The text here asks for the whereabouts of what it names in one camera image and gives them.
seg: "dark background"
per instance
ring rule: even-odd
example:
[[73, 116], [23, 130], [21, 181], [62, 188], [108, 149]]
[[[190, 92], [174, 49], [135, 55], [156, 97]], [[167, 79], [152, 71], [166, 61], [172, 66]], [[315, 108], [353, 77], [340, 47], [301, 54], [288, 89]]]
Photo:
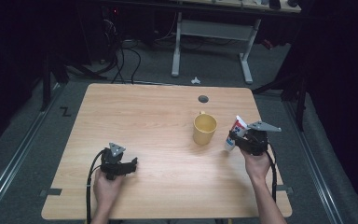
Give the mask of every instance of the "dark background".
[[[83, 64], [106, 59], [100, 7], [75, 5], [71, 1], [0, 1], [0, 134], [31, 97], [42, 77], [47, 52]], [[299, 25], [266, 19], [256, 42], [267, 39], [273, 45], [292, 44], [277, 79], [298, 73], [307, 63], [307, 90], [358, 193], [358, 1], [316, 0], [300, 5], [303, 14], [325, 21]], [[173, 17], [173, 12], [153, 9], [125, 8], [119, 13], [117, 31], [149, 45], [158, 37], [155, 30], [165, 34], [170, 29]], [[313, 50], [318, 50], [317, 56], [307, 57]], [[285, 88], [291, 88], [291, 83], [282, 85]]]

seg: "white table leg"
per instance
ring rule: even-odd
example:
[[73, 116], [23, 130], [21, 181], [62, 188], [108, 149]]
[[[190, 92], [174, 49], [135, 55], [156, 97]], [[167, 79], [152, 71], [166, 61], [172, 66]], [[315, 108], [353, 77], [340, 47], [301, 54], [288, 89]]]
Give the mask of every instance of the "white table leg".
[[247, 84], [253, 83], [252, 74], [251, 74], [251, 71], [249, 70], [248, 57], [249, 57], [249, 53], [251, 52], [252, 45], [255, 42], [255, 36], [257, 35], [257, 31], [258, 31], [260, 22], [261, 22], [261, 20], [255, 21], [255, 25], [251, 31], [250, 36], [249, 36], [248, 44], [245, 48], [245, 52], [240, 54], [242, 72], [245, 77], [245, 82]]
[[182, 12], [178, 13], [178, 22], [176, 24], [176, 44], [175, 52], [173, 53], [172, 61], [172, 76], [179, 76], [179, 65], [180, 65], [180, 35], [182, 32]]

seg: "wrist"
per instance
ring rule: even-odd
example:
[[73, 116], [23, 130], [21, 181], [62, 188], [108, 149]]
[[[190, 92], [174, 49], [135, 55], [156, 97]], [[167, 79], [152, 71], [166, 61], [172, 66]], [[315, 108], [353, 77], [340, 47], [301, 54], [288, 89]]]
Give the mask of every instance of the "wrist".
[[101, 214], [109, 214], [112, 210], [112, 207], [112, 203], [98, 203], [96, 212]]
[[95, 210], [94, 217], [92, 218], [91, 224], [106, 223], [109, 220], [110, 207], [109, 206], [100, 206], [98, 204], [97, 209]]
[[267, 187], [267, 182], [265, 178], [251, 178], [251, 182], [254, 189]]

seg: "white desk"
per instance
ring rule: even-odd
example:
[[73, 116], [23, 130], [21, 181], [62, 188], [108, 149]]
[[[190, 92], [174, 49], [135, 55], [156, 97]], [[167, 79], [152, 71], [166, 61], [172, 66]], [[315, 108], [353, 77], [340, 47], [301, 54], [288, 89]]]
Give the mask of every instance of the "white desk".
[[[269, 5], [257, 5], [253, 2], [253, 0], [183, 0], [182, 2], [212, 4], [222, 7], [246, 7], [259, 10], [272, 10], [269, 8]], [[289, 7], [286, 1], [281, 0], [281, 9], [279, 11], [283, 13], [299, 13], [301, 8], [299, 6]], [[245, 82], [247, 84], [252, 84], [253, 79], [249, 69], [248, 57], [251, 52], [252, 45], [255, 42], [255, 36], [257, 35], [260, 22], [261, 20], [255, 20], [255, 24], [253, 26], [243, 26], [207, 21], [182, 20], [182, 13], [179, 12], [176, 28], [176, 44], [172, 62], [172, 76], [179, 76], [181, 35], [196, 35], [246, 41], [246, 47], [239, 57]]]

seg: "gray floor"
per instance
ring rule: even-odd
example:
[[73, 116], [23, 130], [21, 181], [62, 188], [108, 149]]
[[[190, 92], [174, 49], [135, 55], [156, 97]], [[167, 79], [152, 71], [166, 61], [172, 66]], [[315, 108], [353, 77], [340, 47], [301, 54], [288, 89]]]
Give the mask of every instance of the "gray floor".
[[[249, 57], [253, 85], [244, 83], [237, 52], [241, 51], [241, 42], [227, 44], [221, 40], [208, 40], [203, 43], [184, 43], [179, 77], [171, 77], [171, 42], [159, 42], [155, 47], [147, 47], [134, 42], [126, 46], [135, 46], [142, 57], [141, 65], [134, 76], [136, 84], [145, 82], [173, 85], [193, 85], [191, 80], [197, 77], [201, 86], [244, 87], [255, 89], [275, 78], [282, 60], [290, 46], [272, 50], [255, 45]], [[125, 65], [122, 76], [130, 83], [132, 71], [138, 63], [135, 53], [124, 50]], [[99, 69], [95, 64], [91, 69]], [[108, 81], [113, 79], [117, 69], [106, 74]], [[60, 162], [66, 141], [72, 130], [87, 86], [97, 82], [86, 77], [71, 75], [70, 82], [58, 88], [54, 104], [48, 113], [40, 113], [41, 85], [34, 90], [33, 98], [12, 118], [10, 126], [0, 138], [0, 176], [18, 149], [25, 148], [24, 160], [19, 169], [13, 170], [14, 178], [8, 180], [7, 189], [0, 194], [0, 223], [83, 223], [84, 220], [47, 221], [41, 217], [45, 197], [41, 194], [49, 189], [55, 171]], [[307, 110], [304, 115], [305, 132], [299, 133], [293, 124], [291, 108], [296, 102], [282, 102], [280, 91], [268, 91], [255, 96], [261, 118], [267, 123], [281, 127], [282, 133], [268, 135], [277, 151], [278, 165], [283, 182], [288, 190], [293, 214], [287, 218], [289, 223], [334, 223], [314, 179], [314, 170], [310, 169], [309, 158], [304, 147], [308, 147], [316, 161], [323, 181], [337, 207], [339, 217], [335, 223], [358, 223], [358, 199], [337, 161], [334, 150], [326, 138], [324, 129], [313, 109], [311, 99], [307, 97]], [[63, 116], [62, 107], [67, 107]], [[43, 118], [40, 129], [34, 136], [27, 136], [35, 120]], [[32, 139], [23, 144], [24, 139]], [[234, 219], [234, 223], [258, 223], [257, 218]]]

